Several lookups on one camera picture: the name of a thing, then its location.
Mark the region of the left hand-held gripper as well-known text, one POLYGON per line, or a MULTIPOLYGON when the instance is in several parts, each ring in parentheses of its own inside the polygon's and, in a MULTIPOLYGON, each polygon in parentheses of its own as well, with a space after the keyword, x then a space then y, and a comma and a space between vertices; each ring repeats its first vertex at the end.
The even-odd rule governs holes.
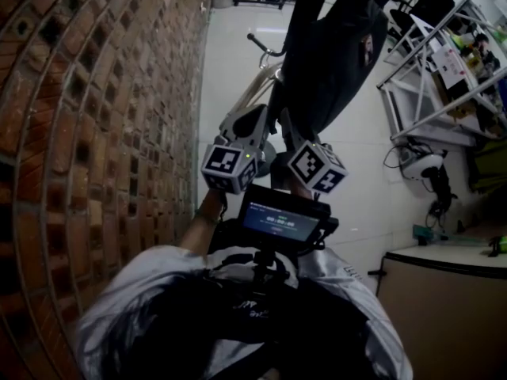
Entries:
POLYGON ((266 104, 231 111, 205 151, 200 171, 210 189, 238 195, 258 178, 265 164, 266 104))

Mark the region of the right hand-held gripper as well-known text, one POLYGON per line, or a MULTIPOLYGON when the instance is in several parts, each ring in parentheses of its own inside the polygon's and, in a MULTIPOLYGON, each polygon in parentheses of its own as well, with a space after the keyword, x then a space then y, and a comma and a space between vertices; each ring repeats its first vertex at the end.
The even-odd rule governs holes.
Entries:
MULTIPOLYGON (((283 137, 297 136, 289 108, 280 112, 279 124, 283 137)), ((306 189, 319 194, 330 194, 349 174, 331 145, 310 140, 305 140, 292 155, 288 168, 306 189)))

